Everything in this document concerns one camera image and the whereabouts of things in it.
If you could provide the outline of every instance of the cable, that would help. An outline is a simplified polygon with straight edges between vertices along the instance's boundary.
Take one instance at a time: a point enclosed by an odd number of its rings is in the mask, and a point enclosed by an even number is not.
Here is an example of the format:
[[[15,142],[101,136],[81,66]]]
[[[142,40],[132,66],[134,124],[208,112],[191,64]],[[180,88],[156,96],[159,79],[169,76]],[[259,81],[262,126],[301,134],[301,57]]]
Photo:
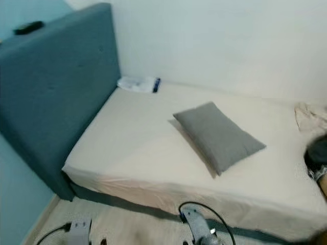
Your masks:
[[[207,205],[205,205],[205,204],[190,201],[190,202],[184,202],[184,203],[182,203],[181,205],[179,205],[179,207],[178,207],[178,212],[179,212],[179,213],[182,214],[182,212],[181,212],[181,207],[184,206],[185,204],[196,204],[196,205],[200,205],[200,206],[202,206],[202,207],[204,207],[204,208],[210,210],[212,213],[214,213],[214,214],[215,214],[215,215],[216,215],[216,216],[221,220],[221,222],[224,224],[224,226],[226,227],[227,231],[229,232],[230,237],[231,237],[231,240],[232,240],[232,242],[233,242],[233,245],[236,245],[236,243],[235,243],[235,239],[234,239],[234,235],[233,235],[233,233],[231,232],[229,226],[226,224],[225,220],[224,220],[224,219],[223,219],[223,218],[222,218],[222,217],[221,217],[221,216],[220,216],[220,215],[219,215],[219,214],[218,214],[214,209],[212,209],[211,207],[209,207],[209,206],[207,206]]]
[[[51,235],[52,233],[55,233],[57,231],[60,231],[60,230],[64,230],[65,232],[68,232],[70,229],[71,229],[71,225],[72,225],[72,222],[68,222],[66,224],[64,224],[63,226],[60,226],[52,231],[49,231],[46,235],[44,235],[38,242],[36,245],[40,245],[41,242],[43,242],[44,239],[46,239],[49,235]]]

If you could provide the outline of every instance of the gray pillow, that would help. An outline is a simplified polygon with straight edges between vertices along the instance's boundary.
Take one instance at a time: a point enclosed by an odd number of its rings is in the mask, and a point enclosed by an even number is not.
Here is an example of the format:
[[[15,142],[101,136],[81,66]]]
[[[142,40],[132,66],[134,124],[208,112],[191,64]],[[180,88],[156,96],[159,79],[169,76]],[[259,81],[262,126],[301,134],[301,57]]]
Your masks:
[[[174,114],[218,175],[266,146],[239,128],[213,102]]]

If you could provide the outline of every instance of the floor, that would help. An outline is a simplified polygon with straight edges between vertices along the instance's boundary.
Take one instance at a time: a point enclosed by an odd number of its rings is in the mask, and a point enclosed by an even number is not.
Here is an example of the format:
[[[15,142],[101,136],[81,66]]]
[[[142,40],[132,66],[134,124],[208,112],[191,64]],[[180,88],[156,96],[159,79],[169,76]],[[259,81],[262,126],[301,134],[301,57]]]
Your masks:
[[[90,217],[92,245],[100,245],[103,238],[112,245],[182,245],[183,241],[192,244],[192,234],[187,224],[159,219],[143,213],[136,213],[117,207],[74,198],[73,202],[61,200],[38,235],[39,238],[53,228],[66,222]],[[232,244],[228,233],[218,232],[225,244]],[[64,245],[67,233],[59,231],[49,236],[42,245]],[[235,235],[237,245],[279,244]]]

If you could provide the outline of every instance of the teal upholstered headboard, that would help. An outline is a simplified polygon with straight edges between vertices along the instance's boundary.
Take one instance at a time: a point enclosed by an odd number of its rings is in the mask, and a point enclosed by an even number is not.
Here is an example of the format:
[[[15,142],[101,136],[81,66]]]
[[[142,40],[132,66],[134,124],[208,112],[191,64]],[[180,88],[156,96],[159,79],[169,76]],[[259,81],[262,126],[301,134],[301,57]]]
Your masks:
[[[74,196],[65,159],[119,78],[109,4],[0,46],[0,131],[63,199]]]

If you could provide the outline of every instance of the mattress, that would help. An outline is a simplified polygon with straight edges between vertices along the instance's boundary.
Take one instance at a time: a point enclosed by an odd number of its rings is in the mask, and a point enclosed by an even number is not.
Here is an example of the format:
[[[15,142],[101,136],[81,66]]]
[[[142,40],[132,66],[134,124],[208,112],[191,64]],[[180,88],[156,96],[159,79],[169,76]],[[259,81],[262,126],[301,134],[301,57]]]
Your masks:
[[[267,147],[221,176],[203,158],[173,113],[213,101]],[[77,185],[177,214],[197,201],[233,227],[285,239],[327,226],[327,203],[307,175],[294,105],[163,83],[158,93],[117,89],[69,154],[63,171]]]

